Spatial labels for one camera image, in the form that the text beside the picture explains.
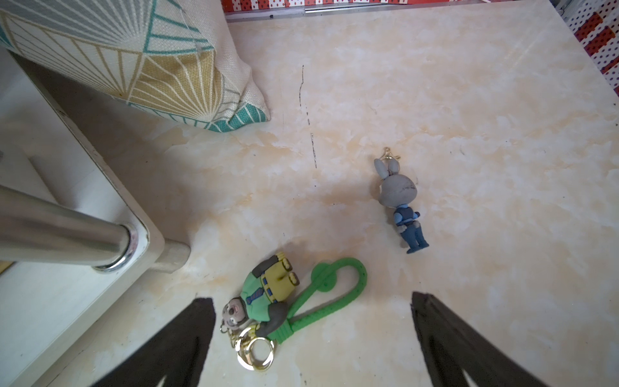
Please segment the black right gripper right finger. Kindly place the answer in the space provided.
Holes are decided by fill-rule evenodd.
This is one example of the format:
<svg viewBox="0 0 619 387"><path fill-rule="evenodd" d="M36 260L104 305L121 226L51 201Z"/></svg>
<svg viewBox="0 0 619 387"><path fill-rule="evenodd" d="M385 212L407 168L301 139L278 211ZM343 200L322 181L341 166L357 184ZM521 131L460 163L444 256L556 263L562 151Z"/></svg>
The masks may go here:
<svg viewBox="0 0 619 387"><path fill-rule="evenodd" d="M544 386L430 293L412 293L411 311L433 386Z"/></svg>

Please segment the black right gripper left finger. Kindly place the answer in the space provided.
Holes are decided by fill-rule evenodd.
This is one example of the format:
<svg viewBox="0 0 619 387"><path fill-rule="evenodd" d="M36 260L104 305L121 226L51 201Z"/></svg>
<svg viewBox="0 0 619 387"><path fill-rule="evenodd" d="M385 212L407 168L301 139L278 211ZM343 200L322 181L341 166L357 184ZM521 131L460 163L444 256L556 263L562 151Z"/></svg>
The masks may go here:
<svg viewBox="0 0 619 387"><path fill-rule="evenodd" d="M214 334L213 300L195 298L96 386L197 386Z"/></svg>

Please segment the white two-tier shelf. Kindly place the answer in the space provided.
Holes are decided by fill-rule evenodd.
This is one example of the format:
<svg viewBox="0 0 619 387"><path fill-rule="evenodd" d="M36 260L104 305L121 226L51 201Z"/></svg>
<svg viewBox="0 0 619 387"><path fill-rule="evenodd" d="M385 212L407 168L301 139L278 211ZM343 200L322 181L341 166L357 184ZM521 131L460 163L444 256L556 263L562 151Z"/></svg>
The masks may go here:
<svg viewBox="0 0 619 387"><path fill-rule="evenodd" d="M31 386L149 270L163 237L26 63L1 52L1 383Z"/></svg>

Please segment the fan pattern cushion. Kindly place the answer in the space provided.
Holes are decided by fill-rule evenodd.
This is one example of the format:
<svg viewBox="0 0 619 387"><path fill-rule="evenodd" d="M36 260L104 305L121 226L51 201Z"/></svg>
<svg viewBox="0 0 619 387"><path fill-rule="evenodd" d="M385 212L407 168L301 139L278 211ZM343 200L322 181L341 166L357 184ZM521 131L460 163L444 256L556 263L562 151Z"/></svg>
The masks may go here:
<svg viewBox="0 0 619 387"><path fill-rule="evenodd" d="M224 133L270 118L219 1L4 1L1 45L181 124Z"/></svg>

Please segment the green sloth figure keychain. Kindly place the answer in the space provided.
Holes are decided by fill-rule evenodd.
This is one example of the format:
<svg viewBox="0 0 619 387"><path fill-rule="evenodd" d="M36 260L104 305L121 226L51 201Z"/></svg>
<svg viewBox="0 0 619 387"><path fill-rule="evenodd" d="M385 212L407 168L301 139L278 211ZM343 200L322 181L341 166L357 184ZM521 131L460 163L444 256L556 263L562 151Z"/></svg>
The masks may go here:
<svg viewBox="0 0 619 387"><path fill-rule="evenodd" d="M297 315L315 293L327 293L335 288L338 271L342 269L356 272L358 279L352 289L323 306ZM228 335L237 361L244 369L265 372L272 366L277 345L356 301L367 283L367 269L356 258L320 262L312 269L310 284L291 300L300 279L285 254L276 253L249 272L240 294L224 306L220 332Z"/></svg>

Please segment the grey rabbit figure keychain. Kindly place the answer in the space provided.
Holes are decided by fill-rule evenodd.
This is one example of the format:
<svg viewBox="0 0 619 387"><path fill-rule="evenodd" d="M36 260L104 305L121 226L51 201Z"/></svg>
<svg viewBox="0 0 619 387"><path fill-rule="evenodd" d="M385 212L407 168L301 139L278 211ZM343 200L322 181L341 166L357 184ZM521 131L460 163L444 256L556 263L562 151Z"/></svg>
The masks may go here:
<svg viewBox="0 0 619 387"><path fill-rule="evenodd" d="M393 210L393 222L398 234L408 245L407 254L419 252L430 245L426 241L421 214L410 205L418 196L415 183L400 172L399 156L393 155L389 147L374 160L374 167L380 177L378 202Z"/></svg>

